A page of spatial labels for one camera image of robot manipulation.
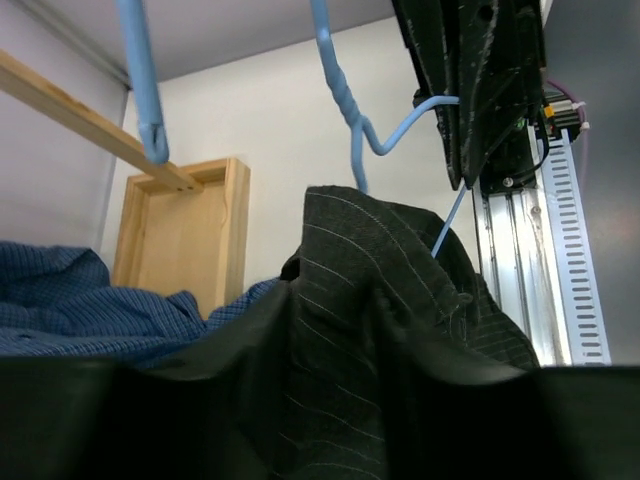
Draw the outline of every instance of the pinstripe fabric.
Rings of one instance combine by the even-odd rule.
[[[421,319],[501,362],[538,365],[530,342],[497,308],[453,231],[437,260],[431,257],[442,225],[431,212],[353,189],[307,190],[302,244],[282,272],[295,300],[275,478],[386,478],[368,334],[374,290],[394,319]]]
[[[276,279],[203,322],[193,295],[109,286],[91,250],[0,242],[0,354],[108,355],[152,366],[241,315]]]

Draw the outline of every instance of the black cloth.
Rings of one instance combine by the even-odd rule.
[[[294,295],[275,477],[386,478],[372,308],[400,327],[420,319],[421,328],[506,365],[538,367],[455,232],[432,258],[443,224],[351,188],[307,190],[302,243],[281,274]]]

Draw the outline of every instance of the white ceiling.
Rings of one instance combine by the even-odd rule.
[[[125,65],[115,0],[45,1]],[[334,31],[393,15],[391,0],[327,2]],[[160,80],[313,36],[308,0],[147,0],[146,8]]]

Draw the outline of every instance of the blue wire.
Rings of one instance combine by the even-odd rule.
[[[458,103],[458,97],[435,96],[421,103],[407,118],[403,120],[389,139],[381,144],[378,136],[371,124],[371,121],[360,112],[358,104],[347,84],[347,78],[338,65],[335,48],[331,40],[331,29],[329,26],[329,10],[326,0],[311,0],[311,11],[313,13],[313,23],[316,31],[316,43],[320,52],[320,60],[324,69],[324,76],[333,95],[333,99],[340,108],[340,112],[345,122],[351,129],[351,170],[356,179],[358,189],[364,193],[368,192],[366,175],[362,164],[362,134],[367,137],[367,142],[376,155],[386,155],[389,153],[409,128],[425,112],[438,105],[454,105]]]
[[[462,199],[464,198],[465,193],[467,193],[467,187],[465,185],[462,185],[462,187],[460,187],[460,193],[458,193],[458,198],[456,198],[456,201],[453,204],[451,211],[449,212],[449,216],[447,217],[447,220],[444,222],[444,226],[442,227],[442,230],[440,230],[440,234],[438,235],[436,243],[433,245],[433,248],[431,249],[431,256],[433,258],[436,257],[436,255],[440,251],[440,248],[442,247],[444,239],[447,236],[449,229],[451,228],[451,224],[453,223],[453,219],[455,218],[456,213],[458,213],[458,209],[460,208],[460,204],[462,203]]]

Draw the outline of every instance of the blue plaid fabric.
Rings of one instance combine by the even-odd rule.
[[[0,355],[107,355],[147,368],[242,315],[276,282],[203,321],[189,292],[110,286],[89,249],[0,242]]]

